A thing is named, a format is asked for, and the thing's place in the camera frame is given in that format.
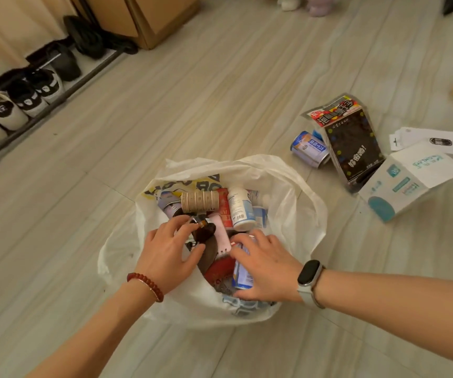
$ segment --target red beaded bracelet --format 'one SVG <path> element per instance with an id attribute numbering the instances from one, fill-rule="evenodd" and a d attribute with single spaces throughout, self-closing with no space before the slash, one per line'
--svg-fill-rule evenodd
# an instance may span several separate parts
<path id="1" fill-rule="evenodd" d="M 149 289 L 154 293 L 156 296 L 156 302 L 162 302 L 163 301 L 163 293 L 160 290 L 160 288 L 148 277 L 145 275 L 142 275 L 141 273 L 129 273 L 127 274 L 127 282 L 129 282 L 131 279 L 137 279 L 141 281 L 142 283 L 146 284 Z"/>

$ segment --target white paper box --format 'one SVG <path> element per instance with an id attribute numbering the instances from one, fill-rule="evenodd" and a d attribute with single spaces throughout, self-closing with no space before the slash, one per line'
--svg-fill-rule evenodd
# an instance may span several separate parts
<path id="1" fill-rule="evenodd" d="M 425 141 L 437 151 L 441 151 L 453 158 L 453 132 L 430 130 L 426 128 L 402 127 L 389 136 L 391 151 L 407 148 L 417 142 Z"/>
<path id="2" fill-rule="evenodd" d="M 387 157 L 359 194 L 387 222 L 453 178 L 453 159 L 422 141 Z"/>

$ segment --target fitness tracker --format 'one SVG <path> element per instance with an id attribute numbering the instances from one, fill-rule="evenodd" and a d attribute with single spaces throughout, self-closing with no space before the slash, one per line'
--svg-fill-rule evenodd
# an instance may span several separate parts
<path id="1" fill-rule="evenodd" d="M 318 260 L 307 261 L 298 276 L 298 293 L 307 306 L 324 309 L 324 306 L 316 301 L 312 292 L 323 268 L 323 264 Z"/>

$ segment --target trash bag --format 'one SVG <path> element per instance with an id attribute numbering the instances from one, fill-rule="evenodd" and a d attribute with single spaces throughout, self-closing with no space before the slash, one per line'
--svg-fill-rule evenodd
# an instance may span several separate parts
<path id="1" fill-rule="evenodd" d="M 135 208 L 116 226 L 100 250 L 98 273 L 117 289 L 127 273 L 133 272 L 148 231 L 168 220 L 156 204 L 156 194 L 171 191 L 179 195 L 196 188 L 209 191 L 232 186 L 258 190 L 266 204 L 270 233 L 301 262 L 311 258 L 326 232 L 326 205 L 281 158 L 254 155 L 222 162 L 203 158 L 167 160 L 165 168 L 136 198 Z M 183 259 L 188 254 L 183 247 Z M 280 303 L 243 301 L 218 293 L 196 268 L 144 317 L 188 328 L 213 328 L 264 321 L 279 307 Z"/>

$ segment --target laminate floor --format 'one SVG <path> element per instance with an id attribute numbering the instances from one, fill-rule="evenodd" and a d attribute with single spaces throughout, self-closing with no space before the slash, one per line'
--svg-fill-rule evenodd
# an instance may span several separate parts
<path id="1" fill-rule="evenodd" d="M 163 45 L 124 55 L 0 166 L 0 377 L 20 377 L 106 299 L 98 251 L 165 158 L 280 156 L 327 203 L 329 267 L 453 279 L 453 183 L 388 224 L 333 167 L 293 157 L 299 117 L 343 91 L 382 148 L 402 126 L 453 130 L 453 15 L 440 0 L 341 0 L 326 18 L 204 0 Z M 186 330 L 140 320 L 106 377 L 442 377 L 453 362 L 341 314 Z"/>

